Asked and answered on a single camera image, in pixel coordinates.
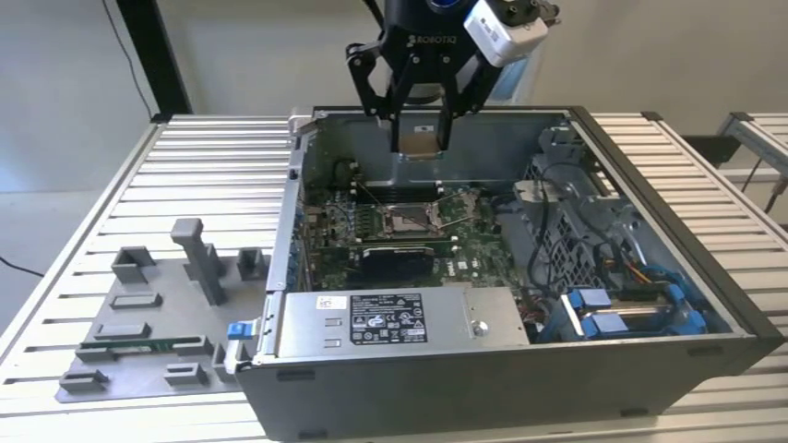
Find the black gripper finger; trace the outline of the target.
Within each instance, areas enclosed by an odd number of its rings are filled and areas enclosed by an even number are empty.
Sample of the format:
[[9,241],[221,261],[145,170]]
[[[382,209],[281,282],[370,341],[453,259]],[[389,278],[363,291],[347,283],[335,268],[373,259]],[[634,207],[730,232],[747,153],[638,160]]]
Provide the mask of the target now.
[[438,78],[442,87],[442,108],[438,117],[437,145],[447,150],[453,122],[465,114],[475,114],[485,106],[493,86],[502,68],[493,66],[481,53],[474,53],[469,61],[474,61],[474,70],[461,90],[457,73],[449,63],[439,66]]
[[369,82],[369,76],[377,66],[377,59],[381,57],[378,49],[379,44],[377,42],[349,44],[345,48],[345,63],[363,114],[375,117],[379,122],[389,123],[390,152],[398,153],[399,114],[414,85],[421,59],[414,53],[407,54],[401,70],[398,72],[391,71],[391,83],[386,89],[386,94],[379,96]]

